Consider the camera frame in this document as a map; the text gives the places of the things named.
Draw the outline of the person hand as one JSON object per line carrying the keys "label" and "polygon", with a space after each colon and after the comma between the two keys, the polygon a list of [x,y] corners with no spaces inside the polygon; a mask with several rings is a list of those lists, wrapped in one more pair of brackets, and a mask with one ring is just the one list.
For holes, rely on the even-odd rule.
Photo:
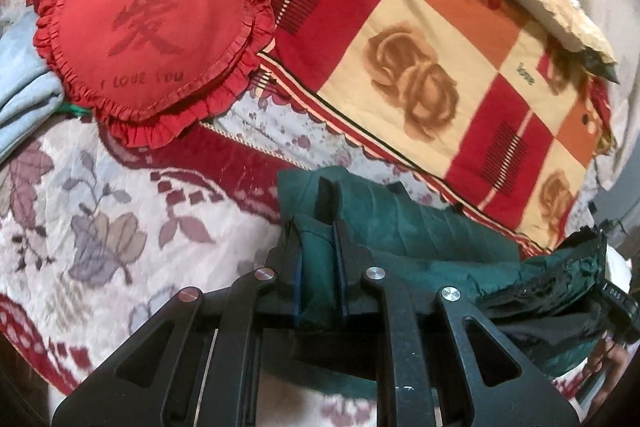
{"label": "person hand", "polygon": [[596,411],[608,399],[625,373],[628,364],[629,352],[625,346],[614,343],[612,339],[608,338],[602,338],[597,342],[582,369],[582,376],[587,378],[598,373],[603,366],[606,367],[604,383],[591,400],[590,413]]}

